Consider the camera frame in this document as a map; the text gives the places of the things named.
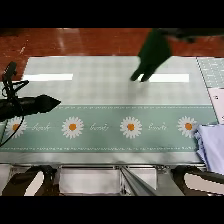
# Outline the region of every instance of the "white flower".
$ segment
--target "white flower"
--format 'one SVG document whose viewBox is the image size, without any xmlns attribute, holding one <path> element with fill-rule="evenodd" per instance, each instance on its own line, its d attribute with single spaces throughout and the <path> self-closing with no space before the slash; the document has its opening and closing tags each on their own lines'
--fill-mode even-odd
<svg viewBox="0 0 224 224">
<path fill-rule="evenodd" d="M 76 136 L 79 136 L 82 134 L 83 130 L 83 121 L 79 119 L 78 117 L 69 117 L 66 119 L 65 122 L 63 122 L 62 125 L 62 131 L 64 132 L 63 135 L 66 136 L 66 138 L 70 137 L 75 138 Z"/>
<path fill-rule="evenodd" d="M 135 138 L 141 134 L 142 125 L 138 119 L 134 117 L 126 117 L 123 119 L 120 125 L 120 131 L 123 131 L 123 135 L 126 135 L 126 138 Z"/>
<path fill-rule="evenodd" d="M 194 118 L 185 116 L 179 119 L 177 127 L 179 131 L 182 131 L 182 135 L 192 138 L 197 129 L 197 121 L 195 121 Z"/>
<path fill-rule="evenodd" d="M 6 125 L 6 135 L 12 135 L 16 128 L 19 126 L 20 122 L 21 122 L 22 118 L 19 117 L 15 117 L 13 119 L 11 119 L 10 121 L 8 121 L 7 125 Z M 12 138 L 17 138 L 18 136 L 23 134 L 23 131 L 25 131 L 27 128 L 26 122 L 23 121 L 23 123 L 21 124 L 20 128 L 17 130 L 17 132 L 12 136 Z"/>
</svg>

